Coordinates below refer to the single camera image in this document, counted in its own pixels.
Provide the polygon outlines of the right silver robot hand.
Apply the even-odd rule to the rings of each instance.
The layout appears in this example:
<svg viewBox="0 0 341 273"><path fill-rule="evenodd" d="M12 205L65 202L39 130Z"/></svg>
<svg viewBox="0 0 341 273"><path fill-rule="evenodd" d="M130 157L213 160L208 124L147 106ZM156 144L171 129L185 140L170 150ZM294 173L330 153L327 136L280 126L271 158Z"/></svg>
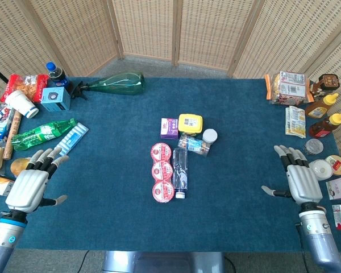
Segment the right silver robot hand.
<svg viewBox="0 0 341 273"><path fill-rule="evenodd" d="M297 205L305 203L318 204L323 198L319 182L314 171L300 150L275 145L274 150L282 161L289 190L277 191L262 185L262 190L274 197L292 198Z"/></svg>

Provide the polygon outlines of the small white-lid jar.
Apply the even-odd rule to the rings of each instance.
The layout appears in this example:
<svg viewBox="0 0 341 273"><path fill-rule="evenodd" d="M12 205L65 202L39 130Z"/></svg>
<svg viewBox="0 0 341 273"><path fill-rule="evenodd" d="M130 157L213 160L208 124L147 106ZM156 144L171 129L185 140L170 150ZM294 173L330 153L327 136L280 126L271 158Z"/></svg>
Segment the small white-lid jar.
<svg viewBox="0 0 341 273"><path fill-rule="evenodd" d="M214 129L206 129L202 134L202 140L208 144L213 144L218 138L218 134Z"/></svg>

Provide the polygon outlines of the clear small cup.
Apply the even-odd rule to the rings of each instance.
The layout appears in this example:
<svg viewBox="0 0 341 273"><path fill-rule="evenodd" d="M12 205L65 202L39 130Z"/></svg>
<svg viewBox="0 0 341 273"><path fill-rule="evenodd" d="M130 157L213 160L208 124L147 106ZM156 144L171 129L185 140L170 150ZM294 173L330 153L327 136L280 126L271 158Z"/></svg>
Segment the clear small cup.
<svg viewBox="0 0 341 273"><path fill-rule="evenodd" d="M308 155L317 155L323 151L323 143L319 139L309 139L304 145L304 152Z"/></svg>

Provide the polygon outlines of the red lidded round cup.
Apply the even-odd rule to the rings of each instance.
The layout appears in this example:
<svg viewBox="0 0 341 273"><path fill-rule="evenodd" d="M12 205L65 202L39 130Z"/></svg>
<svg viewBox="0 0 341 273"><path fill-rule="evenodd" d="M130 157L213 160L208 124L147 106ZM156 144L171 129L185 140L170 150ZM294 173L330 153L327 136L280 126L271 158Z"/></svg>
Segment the red lidded round cup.
<svg viewBox="0 0 341 273"><path fill-rule="evenodd" d="M174 197L174 187L168 181L158 181L152 188L152 195L157 202L169 202Z"/></svg>
<svg viewBox="0 0 341 273"><path fill-rule="evenodd" d="M162 160L153 164L151 174L155 182L171 181L173 168L168 162Z"/></svg>
<svg viewBox="0 0 341 273"><path fill-rule="evenodd" d="M169 163L172 156L172 149L166 143L160 142L152 146L150 154L154 163L160 161Z"/></svg>

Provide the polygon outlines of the pink white carton box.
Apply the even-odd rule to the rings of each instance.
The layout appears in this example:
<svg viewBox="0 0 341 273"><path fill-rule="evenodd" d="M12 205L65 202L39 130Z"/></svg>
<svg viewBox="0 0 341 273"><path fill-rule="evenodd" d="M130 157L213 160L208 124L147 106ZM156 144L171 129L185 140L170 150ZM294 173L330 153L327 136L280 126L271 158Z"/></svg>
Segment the pink white carton box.
<svg viewBox="0 0 341 273"><path fill-rule="evenodd" d="M327 181L326 188L330 200L341 200L341 178Z"/></svg>

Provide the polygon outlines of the dark syrup bottle yellow cap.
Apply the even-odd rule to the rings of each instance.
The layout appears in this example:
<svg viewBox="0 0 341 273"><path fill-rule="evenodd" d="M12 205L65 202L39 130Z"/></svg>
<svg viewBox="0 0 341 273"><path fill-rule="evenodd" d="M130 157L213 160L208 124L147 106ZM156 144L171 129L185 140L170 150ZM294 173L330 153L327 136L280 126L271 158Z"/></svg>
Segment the dark syrup bottle yellow cap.
<svg viewBox="0 0 341 273"><path fill-rule="evenodd" d="M309 128L309 135L313 138L323 138L341 125L341 113L332 114L313 124Z"/></svg>

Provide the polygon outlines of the blue white striped pack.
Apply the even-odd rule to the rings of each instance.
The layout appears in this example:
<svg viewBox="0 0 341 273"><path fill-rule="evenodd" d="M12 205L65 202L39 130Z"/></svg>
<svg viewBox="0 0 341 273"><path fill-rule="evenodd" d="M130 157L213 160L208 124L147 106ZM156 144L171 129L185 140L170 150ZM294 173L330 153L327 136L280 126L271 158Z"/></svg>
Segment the blue white striped pack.
<svg viewBox="0 0 341 273"><path fill-rule="evenodd" d="M86 126L78 122L56 146L61 148L59 155L67 155L88 131Z"/></svg>

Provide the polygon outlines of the blue toothpaste box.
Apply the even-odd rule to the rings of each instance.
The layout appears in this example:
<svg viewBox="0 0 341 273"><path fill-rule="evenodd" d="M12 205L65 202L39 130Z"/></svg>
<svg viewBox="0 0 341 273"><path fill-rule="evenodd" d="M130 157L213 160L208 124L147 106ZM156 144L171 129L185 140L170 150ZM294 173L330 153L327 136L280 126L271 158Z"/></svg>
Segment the blue toothpaste box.
<svg viewBox="0 0 341 273"><path fill-rule="evenodd" d="M0 106L0 141L6 140L14 118L15 110L7 105Z"/></svg>

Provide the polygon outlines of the white paper cup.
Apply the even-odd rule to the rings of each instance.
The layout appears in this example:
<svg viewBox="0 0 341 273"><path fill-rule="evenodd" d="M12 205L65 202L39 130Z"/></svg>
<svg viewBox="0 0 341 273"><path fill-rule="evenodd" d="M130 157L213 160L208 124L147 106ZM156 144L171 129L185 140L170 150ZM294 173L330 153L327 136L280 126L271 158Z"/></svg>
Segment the white paper cup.
<svg viewBox="0 0 341 273"><path fill-rule="evenodd" d="M5 103L26 118L33 118L39 112L39 109L21 90L15 90L9 94L5 99Z"/></svg>

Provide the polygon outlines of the clear snack bag orange edges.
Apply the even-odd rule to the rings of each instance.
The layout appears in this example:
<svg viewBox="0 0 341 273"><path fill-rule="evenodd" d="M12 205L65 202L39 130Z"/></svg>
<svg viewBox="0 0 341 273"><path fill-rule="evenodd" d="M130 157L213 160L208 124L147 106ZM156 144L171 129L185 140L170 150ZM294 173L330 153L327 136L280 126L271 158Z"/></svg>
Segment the clear snack bag orange edges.
<svg viewBox="0 0 341 273"><path fill-rule="evenodd" d="M298 106L314 102L310 79L302 73L279 71L264 76L267 96L273 105Z"/></svg>

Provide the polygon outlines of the dark brown jar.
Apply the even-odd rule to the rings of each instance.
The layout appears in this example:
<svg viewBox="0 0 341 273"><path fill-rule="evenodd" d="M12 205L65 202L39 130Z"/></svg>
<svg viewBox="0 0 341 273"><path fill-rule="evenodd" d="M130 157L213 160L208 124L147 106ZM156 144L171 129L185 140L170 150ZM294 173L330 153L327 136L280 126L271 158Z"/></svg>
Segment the dark brown jar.
<svg viewBox="0 0 341 273"><path fill-rule="evenodd" d="M335 74L322 74L310 87L314 101L331 94L340 87L339 77Z"/></svg>

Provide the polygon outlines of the clear plastic water bottle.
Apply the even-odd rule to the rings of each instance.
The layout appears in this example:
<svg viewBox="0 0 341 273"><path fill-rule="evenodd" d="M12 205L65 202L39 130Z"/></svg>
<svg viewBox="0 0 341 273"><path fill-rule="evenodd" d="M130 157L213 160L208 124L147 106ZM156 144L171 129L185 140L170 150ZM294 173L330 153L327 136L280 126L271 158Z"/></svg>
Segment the clear plastic water bottle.
<svg viewBox="0 0 341 273"><path fill-rule="evenodd" d="M184 199L188 191L188 152L184 148L173 150L173 177L175 198Z"/></svg>

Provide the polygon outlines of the yellow lidded plastic box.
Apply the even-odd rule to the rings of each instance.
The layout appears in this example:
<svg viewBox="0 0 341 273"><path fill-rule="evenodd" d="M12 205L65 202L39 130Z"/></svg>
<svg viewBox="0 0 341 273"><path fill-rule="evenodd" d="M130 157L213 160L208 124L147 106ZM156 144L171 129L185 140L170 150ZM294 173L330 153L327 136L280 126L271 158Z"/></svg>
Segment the yellow lidded plastic box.
<svg viewBox="0 0 341 273"><path fill-rule="evenodd" d="M196 135L202 132L203 118L195 114L180 114L178 117L178 130L182 133Z"/></svg>

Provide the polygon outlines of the green glass vase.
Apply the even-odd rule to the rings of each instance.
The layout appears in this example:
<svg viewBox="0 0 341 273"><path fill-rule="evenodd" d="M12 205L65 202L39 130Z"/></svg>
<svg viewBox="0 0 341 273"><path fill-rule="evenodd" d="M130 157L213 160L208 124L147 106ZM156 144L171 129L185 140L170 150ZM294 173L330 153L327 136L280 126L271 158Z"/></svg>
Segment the green glass vase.
<svg viewBox="0 0 341 273"><path fill-rule="evenodd" d="M145 80L142 73L124 72L95 82L87 83L83 90L134 96L145 90Z"/></svg>

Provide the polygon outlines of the purple white small box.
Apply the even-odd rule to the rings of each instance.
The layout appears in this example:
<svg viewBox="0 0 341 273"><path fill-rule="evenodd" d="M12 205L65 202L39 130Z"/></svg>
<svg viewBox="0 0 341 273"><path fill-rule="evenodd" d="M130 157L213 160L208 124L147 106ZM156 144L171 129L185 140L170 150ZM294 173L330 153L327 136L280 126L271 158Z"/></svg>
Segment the purple white small box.
<svg viewBox="0 0 341 273"><path fill-rule="evenodd" d="M162 118L161 119L161 139L177 139L178 138L178 119Z"/></svg>

